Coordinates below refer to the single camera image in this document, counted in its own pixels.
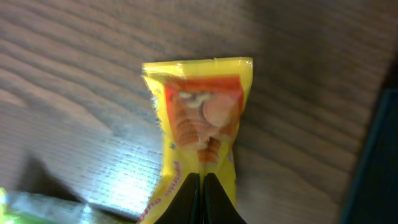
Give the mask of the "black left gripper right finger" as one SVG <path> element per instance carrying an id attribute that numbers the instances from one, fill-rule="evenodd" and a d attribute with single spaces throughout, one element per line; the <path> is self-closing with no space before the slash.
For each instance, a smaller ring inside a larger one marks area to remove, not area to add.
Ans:
<path id="1" fill-rule="evenodd" d="M 246 224 L 214 173 L 208 173 L 204 178 L 203 199 L 204 224 Z"/>

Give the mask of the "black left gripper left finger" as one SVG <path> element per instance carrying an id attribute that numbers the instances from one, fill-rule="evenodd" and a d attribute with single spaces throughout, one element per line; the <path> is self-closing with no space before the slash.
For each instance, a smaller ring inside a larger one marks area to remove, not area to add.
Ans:
<path id="1" fill-rule="evenodd" d="M 200 215 L 200 176 L 190 173 L 155 224 L 199 224 Z"/>

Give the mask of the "yellow peanut butter snack packet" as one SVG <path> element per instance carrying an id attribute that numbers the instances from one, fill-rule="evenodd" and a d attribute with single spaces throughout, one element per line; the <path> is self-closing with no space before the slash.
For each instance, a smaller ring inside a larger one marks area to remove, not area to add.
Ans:
<path id="1" fill-rule="evenodd" d="M 252 85 L 252 58 L 152 62 L 142 71 L 162 132 L 163 163 L 139 223 L 155 224 L 190 173 L 200 176 L 199 223 L 208 173 L 216 174 L 236 209 L 233 144 Z"/>

